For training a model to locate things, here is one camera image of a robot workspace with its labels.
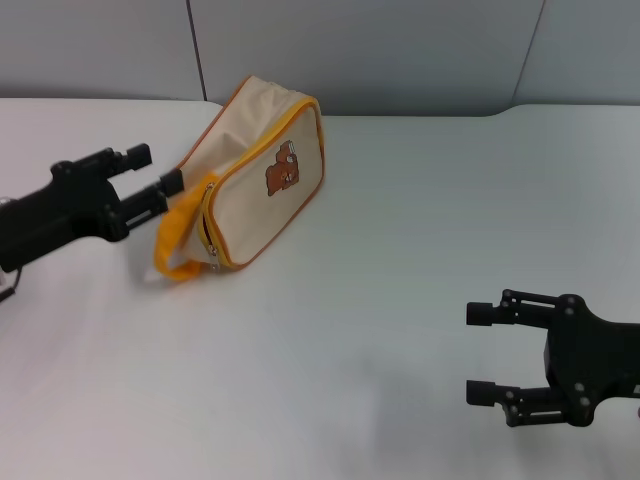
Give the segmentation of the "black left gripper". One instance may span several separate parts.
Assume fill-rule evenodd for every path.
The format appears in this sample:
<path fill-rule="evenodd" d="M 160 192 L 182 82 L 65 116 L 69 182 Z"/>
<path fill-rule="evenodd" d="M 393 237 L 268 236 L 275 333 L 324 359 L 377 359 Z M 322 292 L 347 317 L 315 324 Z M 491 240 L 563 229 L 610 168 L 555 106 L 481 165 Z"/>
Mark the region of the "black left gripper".
<path fill-rule="evenodd" d="M 179 169 L 122 201 L 109 182 L 151 163 L 150 148 L 142 143 L 125 153 L 105 149 L 54 164 L 45 187 L 1 207 L 1 269 L 12 272 L 84 237 L 121 241 L 166 213 L 168 199 L 184 190 Z"/>

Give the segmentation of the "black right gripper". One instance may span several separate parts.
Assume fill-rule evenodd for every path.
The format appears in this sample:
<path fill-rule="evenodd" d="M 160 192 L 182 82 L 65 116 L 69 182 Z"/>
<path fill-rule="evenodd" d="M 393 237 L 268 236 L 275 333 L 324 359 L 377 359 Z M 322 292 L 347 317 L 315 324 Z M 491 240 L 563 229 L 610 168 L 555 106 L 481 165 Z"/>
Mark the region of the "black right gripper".
<path fill-rule="evenodd" d="M 467 403 L 500 405 L 509 427 L 586 427 L 602 402 L 639 398 L 639 325 L 604 320 L 580 296 L 505 289 L 496 306 L 469 302 L 466 324 L 548 328 L 545 369 L 549 384 L 559 390 L 466 382 Z"/>

